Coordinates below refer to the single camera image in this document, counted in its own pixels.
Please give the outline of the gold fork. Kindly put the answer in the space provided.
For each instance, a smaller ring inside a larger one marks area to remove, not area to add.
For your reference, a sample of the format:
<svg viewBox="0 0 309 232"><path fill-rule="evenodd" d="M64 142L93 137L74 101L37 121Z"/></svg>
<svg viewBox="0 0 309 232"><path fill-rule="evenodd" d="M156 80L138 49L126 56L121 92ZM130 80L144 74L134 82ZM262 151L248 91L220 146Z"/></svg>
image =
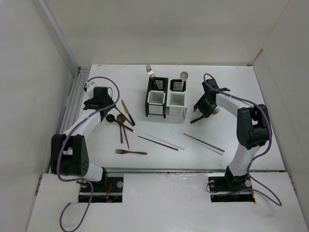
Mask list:
<svg viewBox="0 0 309 232"><path fill-rule="evenodd" d="M214 109L214 111L212 112L212 114L215 115L215 114L217 114L217 113L219 113L219 112L220 112L220 109L219 109L219 108L216 108L216 109Z"/></svg>

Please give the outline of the black spoon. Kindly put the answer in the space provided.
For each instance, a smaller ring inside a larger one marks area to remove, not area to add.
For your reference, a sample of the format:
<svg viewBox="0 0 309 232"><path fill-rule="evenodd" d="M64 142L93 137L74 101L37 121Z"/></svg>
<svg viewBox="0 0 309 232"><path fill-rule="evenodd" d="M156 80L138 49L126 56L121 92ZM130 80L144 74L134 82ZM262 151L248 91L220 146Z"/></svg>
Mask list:
<svg viewBox="0 0 309 232"><path fill-rule="evenodd" d="M114 115L112 115L112 114L108 114L108 115L106 116L106 120L107 120L108 122L116 122L118 125L120 125L120 126L126 128L126 129L128 129L129 131L135 132L135 130L133 130L132 128L130 128L130 127L124 125L123 123L117 121L117 120L115 119Z"/></svg>

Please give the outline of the copper fork long handle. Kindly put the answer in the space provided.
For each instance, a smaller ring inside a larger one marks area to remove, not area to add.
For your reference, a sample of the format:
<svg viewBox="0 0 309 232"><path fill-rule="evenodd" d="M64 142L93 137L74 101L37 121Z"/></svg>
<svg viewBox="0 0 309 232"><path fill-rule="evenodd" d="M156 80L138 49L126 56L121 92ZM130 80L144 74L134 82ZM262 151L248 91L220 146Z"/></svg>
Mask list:
<svg viewBox="0 0 309 232"><path fill-rule="evenodd" d="M149 77L151 78L153 84L154 84L154 88L157 88L156 82L155 82L155 74L151 69L151 66L149 64L146 65L146 71L149 75Z"/></svg>

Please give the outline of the silver fork green handle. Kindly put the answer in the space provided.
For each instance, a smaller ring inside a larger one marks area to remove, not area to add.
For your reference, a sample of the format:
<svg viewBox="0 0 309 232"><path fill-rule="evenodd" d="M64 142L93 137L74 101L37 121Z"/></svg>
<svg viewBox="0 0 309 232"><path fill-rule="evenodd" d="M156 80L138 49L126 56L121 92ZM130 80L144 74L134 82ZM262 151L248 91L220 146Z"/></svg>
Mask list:
<svg viewBox="0 0 309 232"><path fill-rule="evenodd" d="M200 117L191 120L190 123L193 124L193 123L198 122L198 121L200 121L204 118L207 118L207 117L205 115L201 115Z"/></svg>

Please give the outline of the dark copper spoon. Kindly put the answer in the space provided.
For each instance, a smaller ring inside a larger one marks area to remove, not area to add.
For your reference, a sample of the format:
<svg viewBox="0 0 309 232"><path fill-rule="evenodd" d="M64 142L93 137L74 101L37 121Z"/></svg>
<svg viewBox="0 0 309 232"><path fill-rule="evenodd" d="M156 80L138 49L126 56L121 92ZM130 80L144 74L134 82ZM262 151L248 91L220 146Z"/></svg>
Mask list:
<svg viewBox="0 0 309 232"><path fill-rule="evenodd" d="M120 125L120 141L121 143L123 144L124 140L123 140L123 133L122 133L122 126Z"/></svg>

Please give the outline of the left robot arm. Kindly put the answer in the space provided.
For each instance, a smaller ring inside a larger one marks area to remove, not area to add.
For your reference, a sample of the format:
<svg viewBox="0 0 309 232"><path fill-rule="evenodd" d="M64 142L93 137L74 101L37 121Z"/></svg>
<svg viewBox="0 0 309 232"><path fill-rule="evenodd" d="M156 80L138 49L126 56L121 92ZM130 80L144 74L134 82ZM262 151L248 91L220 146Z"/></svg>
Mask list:
<svg viewBox="0 0 309 232"><path fill-rule="evenodd" d="M95 87L90 92L79 119L63 134L52 137L50 167L53 174L87 179L101 192L108 186L106 169L89 161L86 139L115 103L107 87Z"/></svg>

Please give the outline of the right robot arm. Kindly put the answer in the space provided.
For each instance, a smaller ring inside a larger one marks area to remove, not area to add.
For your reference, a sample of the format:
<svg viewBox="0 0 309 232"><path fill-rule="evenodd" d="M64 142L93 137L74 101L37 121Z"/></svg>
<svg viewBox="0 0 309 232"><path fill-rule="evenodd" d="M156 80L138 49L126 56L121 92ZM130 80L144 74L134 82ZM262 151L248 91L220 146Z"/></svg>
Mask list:
<svg viewBox="0 0 309 232"><path fill-rule="evenodd" d="M248 170L256 153L272 136L268 110L264 104L256 104L229 94L229 89L220 88L213 77L202 83L204 94L194 105L203 118L208 118L217 107L224 108L237 119L236 135L239 142L235 156L227 166L224 176L209 178L210 191L236 192L245 188Z"/></svg>

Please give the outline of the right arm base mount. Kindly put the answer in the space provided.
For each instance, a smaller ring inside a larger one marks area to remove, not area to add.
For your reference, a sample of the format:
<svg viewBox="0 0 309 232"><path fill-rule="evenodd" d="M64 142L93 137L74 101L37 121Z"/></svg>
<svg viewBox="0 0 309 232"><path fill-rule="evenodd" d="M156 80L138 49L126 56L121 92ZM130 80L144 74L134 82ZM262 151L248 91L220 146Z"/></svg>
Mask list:
<svg viewBox="0 0 309 232"><path fill-rule="evenodd" d="M224 175L210 175L207 191L211 195L212 203L255 202L251 191L250 178L245 175L240 178L227 173Z"/></svg>

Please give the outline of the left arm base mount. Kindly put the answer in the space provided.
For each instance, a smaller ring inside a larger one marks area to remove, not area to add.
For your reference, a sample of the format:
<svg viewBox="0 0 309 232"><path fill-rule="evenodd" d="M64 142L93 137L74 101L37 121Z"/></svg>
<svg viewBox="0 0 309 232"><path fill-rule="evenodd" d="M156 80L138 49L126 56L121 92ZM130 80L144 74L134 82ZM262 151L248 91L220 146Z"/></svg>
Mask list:
<svg viewBox="0 0 309 232"><path fill-rule="evenodd" d="M86 203L91 197L91 186L86 181L77 181L80 184L78 195L79 203ZM106 171L103 171L102 180L91 181L93 186L92 203L121 203L123 200L123 176L108 176Z"/></svg>

